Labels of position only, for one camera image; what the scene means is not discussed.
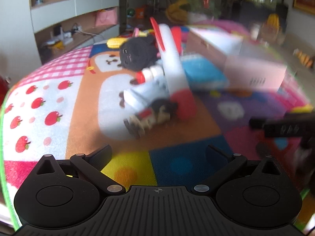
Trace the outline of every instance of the green ball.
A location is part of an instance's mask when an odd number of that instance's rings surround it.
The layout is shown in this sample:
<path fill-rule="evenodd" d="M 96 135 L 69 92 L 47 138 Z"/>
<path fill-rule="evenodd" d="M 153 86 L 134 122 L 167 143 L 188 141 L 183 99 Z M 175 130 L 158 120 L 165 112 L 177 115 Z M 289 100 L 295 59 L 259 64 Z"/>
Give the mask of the green ball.
<path fill-rule="evenodd" d="M 135 11 L 133 8 L 129 8 L 129 9 L 127 10 L 127 15 L 128 15 L 129 17 L 133 17 L 135 14 L 136 14 L 136 11 Z"/>

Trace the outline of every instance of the potted plant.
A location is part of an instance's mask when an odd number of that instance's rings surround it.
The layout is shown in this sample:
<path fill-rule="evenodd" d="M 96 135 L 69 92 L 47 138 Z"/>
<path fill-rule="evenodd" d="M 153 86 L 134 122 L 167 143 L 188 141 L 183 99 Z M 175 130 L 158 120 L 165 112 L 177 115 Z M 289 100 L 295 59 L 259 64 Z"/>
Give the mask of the potted plant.
<path fill-rule="evenodd" d="M 220 10 L 215 6 L 215 0 L 187 0 L 187 4 L 180 6 L 188 12 L 188 24 L 209 18 L 218 18 Z"/>

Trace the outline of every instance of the blue package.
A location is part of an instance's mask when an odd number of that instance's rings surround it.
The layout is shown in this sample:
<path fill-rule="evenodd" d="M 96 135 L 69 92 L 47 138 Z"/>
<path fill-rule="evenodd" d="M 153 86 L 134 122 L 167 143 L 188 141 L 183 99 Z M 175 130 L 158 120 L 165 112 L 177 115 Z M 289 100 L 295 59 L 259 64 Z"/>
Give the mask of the blue package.
<path fill-rule="evenodd" d="M 213 90 L 228 87 L 229 80 L 210 61 L 199 54 L 181 57 L 188 83 L 192 90 Z"/>

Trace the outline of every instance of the pink gift bag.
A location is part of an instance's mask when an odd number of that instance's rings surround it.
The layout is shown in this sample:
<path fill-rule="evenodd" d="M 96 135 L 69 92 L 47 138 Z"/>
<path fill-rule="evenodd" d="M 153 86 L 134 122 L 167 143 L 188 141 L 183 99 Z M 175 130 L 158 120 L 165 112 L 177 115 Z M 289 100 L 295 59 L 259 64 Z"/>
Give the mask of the pink gift bag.
<path fill-rule="evenodd" d="M 116 25 L 117 24 L 117 10 L 101 10 L 96 14 L 95 26 Z"/>

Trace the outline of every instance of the open box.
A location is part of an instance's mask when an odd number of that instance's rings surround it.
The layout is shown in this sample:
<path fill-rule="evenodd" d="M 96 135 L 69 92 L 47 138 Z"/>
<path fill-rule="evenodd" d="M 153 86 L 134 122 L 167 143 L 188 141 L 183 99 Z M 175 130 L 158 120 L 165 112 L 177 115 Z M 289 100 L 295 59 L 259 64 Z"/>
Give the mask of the open box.
<path fill-rule="evenodd" d="M 264 47 L 222 31 L 191 28 L 186 52 L 196 52 L 229 79 L 229 89 L 277 91 L 287 66 Z"/>

